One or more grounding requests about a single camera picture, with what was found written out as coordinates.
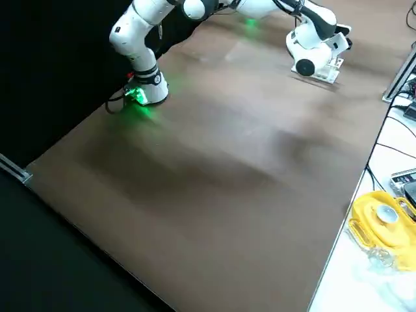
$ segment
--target black curtain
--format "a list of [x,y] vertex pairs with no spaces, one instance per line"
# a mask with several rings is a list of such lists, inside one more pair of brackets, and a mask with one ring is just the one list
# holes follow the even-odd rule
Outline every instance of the black curtain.
[[[126,82],[109,32],[130,0],[7,1],[2,9],[0,153],[25,167]],[[176,8],[146,38],[157,56],[198,23]]]

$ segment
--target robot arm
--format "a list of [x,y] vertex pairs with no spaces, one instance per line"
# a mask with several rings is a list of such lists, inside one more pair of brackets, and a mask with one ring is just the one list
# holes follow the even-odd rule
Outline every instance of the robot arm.
[[286,45],[303,76],[313,75],[350,48],[345,38],[350,27],[338,25],[331,10],[309,0],[185,0],[183,11],[193,20],[206,20],[222,7],[255,19],[277,9],[298,16],[302,23],[287,35]]

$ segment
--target table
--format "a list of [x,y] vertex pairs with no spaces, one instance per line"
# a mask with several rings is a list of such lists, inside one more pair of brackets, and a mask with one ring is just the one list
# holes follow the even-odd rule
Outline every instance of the table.
[[[409,105],[410,100],[396,97],[392,105]],[[370,156],[369,166],[382,187],[394,195],[389,183],[391,174],[416,168],[416,159],[391,148],[416,156],[416,122],[401,110],[391,108]],[[371,175],[365,170],[352,202],[373,190]],[[343,311],[416,311],[416,273],[377,272],[367,254],[356,244],[348,230],[349,210],[322,274],[309,312]]]

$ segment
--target yellow container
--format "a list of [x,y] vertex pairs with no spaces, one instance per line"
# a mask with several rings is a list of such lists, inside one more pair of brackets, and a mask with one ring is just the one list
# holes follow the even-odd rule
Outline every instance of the yellow container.
[[[398,220],[385,223],[377,215],[381,205],[393,208]],[[395,256],[396,267],[416,271],[416,223],[405,212],[403,205],[416,214],[416,209],[405,198],[393,198],[384,191],[371,192],[352,204],[350,231],[367,248],[383,248]]]

